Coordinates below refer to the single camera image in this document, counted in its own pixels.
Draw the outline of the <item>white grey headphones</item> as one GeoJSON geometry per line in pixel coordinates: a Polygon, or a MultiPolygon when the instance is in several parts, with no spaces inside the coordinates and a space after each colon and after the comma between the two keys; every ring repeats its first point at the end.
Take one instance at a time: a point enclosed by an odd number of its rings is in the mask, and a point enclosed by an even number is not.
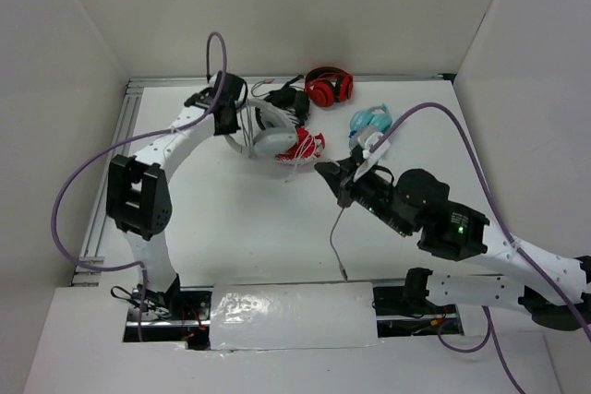
{"type": "Polygon", "coordinates": [[[250,159],[271,158],[286,153],[299,140],[295,125],[284,110],[260,99],[247,99],[246,105],[238,114],[247,113],[247,128],[242,130],[245,144],[238,143],[226,135],[225,141],[237,153],[250,159]],[[260,119],[265,120],[265,128],[255,133],[251,112],[259,111],[260,119]]]}

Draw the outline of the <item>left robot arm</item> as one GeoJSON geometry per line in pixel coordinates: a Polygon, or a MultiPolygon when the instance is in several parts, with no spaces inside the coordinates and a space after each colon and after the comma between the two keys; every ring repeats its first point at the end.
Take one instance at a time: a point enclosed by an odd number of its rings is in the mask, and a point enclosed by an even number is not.
{"type": "Polygon", "coordinates": [[[123,233],[133,259],[142,263],[138,291],[162,319],[179,316],[183,299],[165,238],[173,215],[170,179],[200,143],[237,132],[237,111],[246,99],[243,78],[219,73],[213,85],[184,101],[162,134],[134,154],[110,161],[106,213],[123,233]]]}

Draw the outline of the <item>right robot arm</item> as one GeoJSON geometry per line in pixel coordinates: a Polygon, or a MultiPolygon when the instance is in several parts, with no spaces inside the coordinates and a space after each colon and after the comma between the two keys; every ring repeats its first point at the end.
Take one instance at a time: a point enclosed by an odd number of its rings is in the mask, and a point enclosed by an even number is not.
{"type": "Polygon", "coordinates": [[[423,169],[395,178],[375,166],[356,178],[351,159],[320,162],[315,171],[341,208],[356,203],[402,237],[418,234],[432,256],[483,267],[483,276],[454,277],[409,269],[403,301],[414,313],[430,306],[485,305],[531,317],[539,326],[574,331],[590,323],[590,258],[567,258],[528,242],[509,241],[485,214],[449,199],[450,188],[423,169]]]}

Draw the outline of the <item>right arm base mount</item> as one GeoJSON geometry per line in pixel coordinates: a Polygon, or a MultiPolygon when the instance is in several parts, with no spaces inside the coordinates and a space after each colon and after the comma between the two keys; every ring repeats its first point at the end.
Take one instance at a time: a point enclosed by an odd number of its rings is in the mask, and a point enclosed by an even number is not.
{"type": "Polygon", "coordinates": [[[402,283],[374,285],[372,307],[381,339],[436,336],[440,328],[443,335],[464,333],[456,305],[408,301],[402,283]]]}

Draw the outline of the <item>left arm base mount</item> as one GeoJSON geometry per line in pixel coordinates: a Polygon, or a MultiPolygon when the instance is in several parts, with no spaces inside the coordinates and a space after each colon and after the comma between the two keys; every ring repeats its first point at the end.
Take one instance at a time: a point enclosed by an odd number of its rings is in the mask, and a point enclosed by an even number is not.
{"type": "MultiPolygon", "coordinates": [[[[123,342],[138,343],[139,291],[115,285],[110,294],[127,304],[123,342]]],[[[144,342],[182,342],[188,349],[206,351],[210,348],[212,288],[182,288],[177,306],[164,308],[146,301],[141,315],[144,342]]]]}

